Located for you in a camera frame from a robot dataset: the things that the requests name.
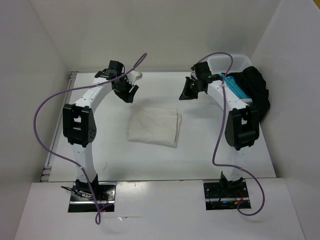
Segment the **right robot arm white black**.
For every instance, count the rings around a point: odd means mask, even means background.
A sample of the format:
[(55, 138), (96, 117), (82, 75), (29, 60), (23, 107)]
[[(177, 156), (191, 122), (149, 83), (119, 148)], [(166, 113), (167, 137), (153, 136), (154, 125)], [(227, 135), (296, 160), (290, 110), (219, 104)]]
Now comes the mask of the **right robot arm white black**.
[(238, 98), (227, 85), (227, 74), (212, 74), (206, 61), (197, 62), (191, 67), (194, 72), (186, 77), (186, 82), (179, 99), (194, 100), (204, 92), (212, 97), (222, 108), (222, 123), (213, 150), (212, 163), (216, 167), (234, 168), (252, 177), (260, 186), (257, 178), (248, 170), (235, 163), (218, 163), (216, 156), (222, 139), (236, 152), (254, 145), (260, 136), (259, 113), (254, 106)]

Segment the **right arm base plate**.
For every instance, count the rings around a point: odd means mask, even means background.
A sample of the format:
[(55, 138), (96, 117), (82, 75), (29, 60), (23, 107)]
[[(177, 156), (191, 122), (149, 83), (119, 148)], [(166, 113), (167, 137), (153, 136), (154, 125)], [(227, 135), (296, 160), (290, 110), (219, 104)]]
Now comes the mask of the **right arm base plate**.
[(225, 190), (223, 192), (218, 181), (205, 181), (203, 183), (205, 207), (207, 211), (251, 209), (247, 184)]

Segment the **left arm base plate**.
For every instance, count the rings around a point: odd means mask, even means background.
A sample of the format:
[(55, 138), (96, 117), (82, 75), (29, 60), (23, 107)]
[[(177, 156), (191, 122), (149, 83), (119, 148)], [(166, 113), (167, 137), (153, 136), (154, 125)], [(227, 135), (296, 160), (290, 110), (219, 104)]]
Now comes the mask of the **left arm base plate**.
[[(97, 190), (96, 200), (102, 212), (114, 212), (116, 198), (115, 182), (100, 182)], [(70, 200), (68, 205), (69, 213), (96, 213), (97, 208), (90, 192), (76, 190), (76, 184), (73, 187), (63, 187), (70, 191)]]

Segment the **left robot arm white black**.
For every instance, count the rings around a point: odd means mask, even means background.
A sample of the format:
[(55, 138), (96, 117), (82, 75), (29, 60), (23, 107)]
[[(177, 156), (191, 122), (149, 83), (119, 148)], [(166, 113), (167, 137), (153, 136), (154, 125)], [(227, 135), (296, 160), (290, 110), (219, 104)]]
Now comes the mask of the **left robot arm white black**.
[(82, 193), (88, 200), (100, 194), (98, 174), (94, 167), (92, 142), (97, 135), (94, 113), (102, 100), (114, 92), (125, 103), (132, 103), (138, 90), (135, 85), (143, 75), (137, 70), (126, 74), (124, 65), (115, 60), (108, 68), (98, 71), (92, 85), (75, 103), (66, 103), (62, 110), (62, 131), (74, 154), (77, 169), (74, 193)]

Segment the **black t shirt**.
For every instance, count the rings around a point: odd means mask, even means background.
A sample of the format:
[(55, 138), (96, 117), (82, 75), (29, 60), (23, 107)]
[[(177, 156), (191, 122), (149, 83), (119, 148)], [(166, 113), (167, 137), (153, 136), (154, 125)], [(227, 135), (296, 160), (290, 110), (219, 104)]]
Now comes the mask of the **black t shirt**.
[(235, 77), (237, 85), (252, 99), (259, 112), (261, 122), (270, 109), (269, 90), (262, 74), (254, 66), (249, 66), (242, 72), (232, 72), (227, 77)]

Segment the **white t shirt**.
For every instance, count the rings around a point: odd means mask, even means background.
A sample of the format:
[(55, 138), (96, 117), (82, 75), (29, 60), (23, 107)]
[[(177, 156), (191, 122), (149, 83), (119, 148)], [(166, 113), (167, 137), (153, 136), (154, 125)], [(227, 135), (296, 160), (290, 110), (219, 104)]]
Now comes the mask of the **white t shirt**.
[(182, 115), (175, 108), (137, 107), (132, 111), (127, 140), (176, 148)]

